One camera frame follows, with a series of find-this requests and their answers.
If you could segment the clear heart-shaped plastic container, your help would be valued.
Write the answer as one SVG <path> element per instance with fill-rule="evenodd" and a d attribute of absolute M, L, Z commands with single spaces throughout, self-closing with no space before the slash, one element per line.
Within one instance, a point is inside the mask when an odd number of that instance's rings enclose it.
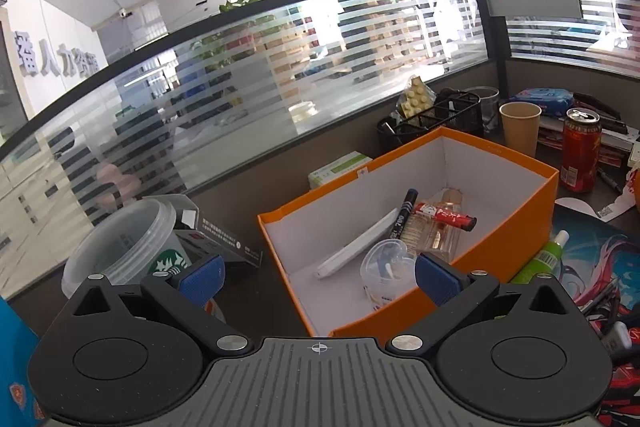
<path fill-rule="evenodd" d="M 376 243 L 360 265 L 362 286 L 371 306 L 379 310 L 416 287 L 416 258 L 400 239 Z"/>

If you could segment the red playing card box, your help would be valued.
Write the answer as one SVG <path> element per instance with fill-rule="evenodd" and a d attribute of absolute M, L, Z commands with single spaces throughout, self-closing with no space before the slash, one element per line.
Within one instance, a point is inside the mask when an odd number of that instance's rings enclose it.
<path fill-rule="evenodd" d="M 419 204 L 416 204 L 414 206 L 414 213 L 465 232 L 471 232 L 477 224 L 475 217 L 445 207 L 427 204 L 427 202 L 419 202 Z"/>

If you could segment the green tube bottle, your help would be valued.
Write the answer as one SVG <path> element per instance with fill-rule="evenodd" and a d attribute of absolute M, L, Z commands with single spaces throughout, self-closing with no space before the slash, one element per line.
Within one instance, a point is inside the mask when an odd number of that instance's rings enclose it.
<path fill-rule="evenodd" d="M 555 275 L 560 269 L 561 259 L 570 234 L 561 230 L 551 241 L 542 246 L 541 250 L 518 271 L 511 280 L 512 284 L 528 284 L 537 275 Z"/>

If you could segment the clear glass perfume bottle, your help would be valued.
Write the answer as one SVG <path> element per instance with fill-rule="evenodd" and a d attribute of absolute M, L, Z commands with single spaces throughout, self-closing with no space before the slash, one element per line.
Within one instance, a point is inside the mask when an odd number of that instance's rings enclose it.
<path fill-rule="evenodd" d="M 456 257 L 460 233 L 459 229 L 451 225 L 428 219 L 418 251 L 428 251 L 450 263 Z"/>

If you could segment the black white carton box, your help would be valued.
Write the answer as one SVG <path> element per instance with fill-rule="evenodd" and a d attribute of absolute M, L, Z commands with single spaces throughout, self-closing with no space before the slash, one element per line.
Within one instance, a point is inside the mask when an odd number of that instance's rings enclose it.
<path fill-rule="evenodd" d="M 238 236 L 209 220 L 188 196 L 166 194 L 149 196 L 149 199 L 159 200 L 174 208 L 174 232 L 191 257 L 221 255 L 227 263 L 246 263 L 254 268 L 262 265 L 260 251 L 255 251 Z"/>

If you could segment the cream lotion bottle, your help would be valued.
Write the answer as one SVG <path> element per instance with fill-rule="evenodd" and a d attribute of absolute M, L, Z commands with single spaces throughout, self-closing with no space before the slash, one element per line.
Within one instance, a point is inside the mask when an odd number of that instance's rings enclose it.
<path fill-rule="evenodd" d="M 401 240 L 406 244 L 408 255 L 416 259 L 419 256 L 418 246 L 424 229 L 427 225 L 428 218 L 413 213 L 405 226 L 405 230 L 402 232 Z"/>

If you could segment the Starbucks plastic cup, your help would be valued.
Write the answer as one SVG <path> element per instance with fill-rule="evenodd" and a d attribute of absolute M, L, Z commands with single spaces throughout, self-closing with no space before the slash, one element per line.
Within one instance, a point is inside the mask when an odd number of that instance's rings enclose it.
<path fill-rule="evenodd" d="M 61 288 L 70 298 L 92 274 L 113 285 L 139 283 L 155 272 L 178 274 L 216 257 L 209 280 L 224 283 L 224 248 L 200 230 L 198 206 L 186 195 L 137 200 L 97 225 L 66 261 Z"/>

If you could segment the black marker pen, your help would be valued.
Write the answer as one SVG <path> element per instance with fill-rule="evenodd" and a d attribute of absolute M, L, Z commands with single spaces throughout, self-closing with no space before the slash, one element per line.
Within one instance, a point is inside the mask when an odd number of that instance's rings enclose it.
<path fill-rule="evenodd" d="M 415 188 L 409 188 L 404 201 L 402 202 L 398 215 L 394 223 L 392 224 L 392 227 L 390 228 L 390 234 L 388 234 L 388 237 L 390 239 L 400 239 L 402 231 L 404 231 L 407 221 L 411 216 L 411 213 L 413 212 L 413 207 L 414 205 L 416 205 L 416 199 L 418 198 L 418 195 L 419 192 L 416 191 Z"/>

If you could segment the white flat plastic stick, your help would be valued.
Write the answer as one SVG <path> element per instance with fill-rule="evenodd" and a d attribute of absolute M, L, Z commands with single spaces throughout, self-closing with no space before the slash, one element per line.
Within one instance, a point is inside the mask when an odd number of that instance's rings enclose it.
<path fill-rule="evenodd" d="M 378 241 L 388 233 L 388 230 L 395 222 L 397 216 L 397 208 L 386 213 L 386 215 L 376 221 L 374 225 L 371 225 L 370 228 L 358 235 L 356 239 L 353 239 L 346 246 L 334 253 L 328 259 L 324 260 L 321 265 L 318 265 L 318 268 L 316 269 L 316 277 L 318 277 L 318 279 L 330 277 L 337 271 L 343 269 L 345 265 L 349 264 L 349 262 L 367 251 L 375 243 L 378 243 Z"/>

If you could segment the orange cardboard box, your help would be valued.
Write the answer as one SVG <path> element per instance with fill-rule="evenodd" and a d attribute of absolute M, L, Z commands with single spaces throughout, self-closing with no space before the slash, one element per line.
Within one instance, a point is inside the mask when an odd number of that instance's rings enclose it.
<path fill-rule="evenodd" d="M 374 337 L 385 343 L 435 308 L 419 288 L 385 295 L 363 280 L 355 258 L 327 277 L 318 270 L 384 218 L 409 190 L 420 204 L 476 219 L 469 232 L 411 217 L 401 238 L 410 255 L 436 253 L 461 272 L 485 270 L 506 283 L 551 232 L 559 173 L 533 157 L 439 128 L 258 217 L 300 318 L 317 337 Z"/>

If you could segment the green white medicine box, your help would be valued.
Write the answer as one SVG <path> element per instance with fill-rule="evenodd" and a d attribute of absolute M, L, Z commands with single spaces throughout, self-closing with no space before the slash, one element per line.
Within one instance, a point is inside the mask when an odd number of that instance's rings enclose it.
<path fill-rule="evenodd" d="M 331 161 L 328 165 L 320 167 L 308 174 L 308 182 L 311 190 L 343 176 L 343 174 L 357 171 L 366 165 L 372 158 L 359 153 L 356 150 Z"/>

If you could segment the brown paper cup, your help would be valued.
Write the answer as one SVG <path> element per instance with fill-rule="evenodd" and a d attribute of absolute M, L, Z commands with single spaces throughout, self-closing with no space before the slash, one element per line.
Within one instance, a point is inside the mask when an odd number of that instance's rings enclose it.
<path fill-rule="evenodd" d="M 506 146 L 530 157 L 536 155 L 542 109 L 528 102 L 508 102 L 499 107 Z"/>

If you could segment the red drink can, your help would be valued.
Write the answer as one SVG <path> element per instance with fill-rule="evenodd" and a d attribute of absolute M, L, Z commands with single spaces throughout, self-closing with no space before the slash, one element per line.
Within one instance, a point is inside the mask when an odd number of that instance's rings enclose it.
<path fill-rule="evenodd" d="M 602 138 L 601 118 L 593 110 L 571 107 L 563 122 L 561 183 L 574 193 L 590 192 L 596 174 Z"/>

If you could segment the grey mesh waste bin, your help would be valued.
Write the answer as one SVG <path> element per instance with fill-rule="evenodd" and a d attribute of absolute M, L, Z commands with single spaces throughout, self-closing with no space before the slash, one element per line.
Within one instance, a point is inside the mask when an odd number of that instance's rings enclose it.
<path fill-rule="evenodd" d="M 480 86 L 466 89 L 466 92 L 480 98 L 480 113 L 482 114 L 484 131 L 486 134 L 494 132 L 499 126 L 499 90 L 494 87 Z"/>

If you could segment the blue wet wipes pack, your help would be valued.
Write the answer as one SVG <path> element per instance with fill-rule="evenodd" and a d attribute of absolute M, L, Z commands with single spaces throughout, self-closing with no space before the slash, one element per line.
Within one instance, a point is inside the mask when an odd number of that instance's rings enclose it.
<path fill-rule="evenodd" d="M 525 89 L 512 95 L 509 101 L 538 105 L 544 116 L 554 118 L 563 118 L 575 103 L 572 92 L 559 88 Z"/>

